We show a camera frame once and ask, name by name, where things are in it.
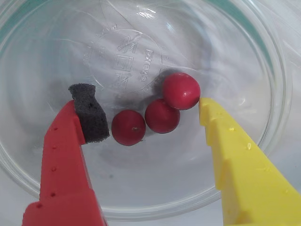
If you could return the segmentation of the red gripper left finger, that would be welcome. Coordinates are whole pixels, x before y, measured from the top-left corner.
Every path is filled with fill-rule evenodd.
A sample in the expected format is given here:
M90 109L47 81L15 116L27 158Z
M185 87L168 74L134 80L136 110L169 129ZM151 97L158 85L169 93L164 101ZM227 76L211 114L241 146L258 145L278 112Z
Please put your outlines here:
M106 114L92 84L69 87L72 100L57 114L44 137L40 197L26 208L24 226L107 224L87 172L82 146L109 137Z

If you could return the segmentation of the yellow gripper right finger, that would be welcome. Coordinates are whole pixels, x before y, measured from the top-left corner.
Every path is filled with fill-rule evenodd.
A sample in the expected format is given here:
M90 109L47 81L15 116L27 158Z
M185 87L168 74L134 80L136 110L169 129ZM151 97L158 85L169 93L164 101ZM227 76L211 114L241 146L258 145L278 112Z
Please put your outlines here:
M226 226L298 226L301 196L217 102L199 101Z

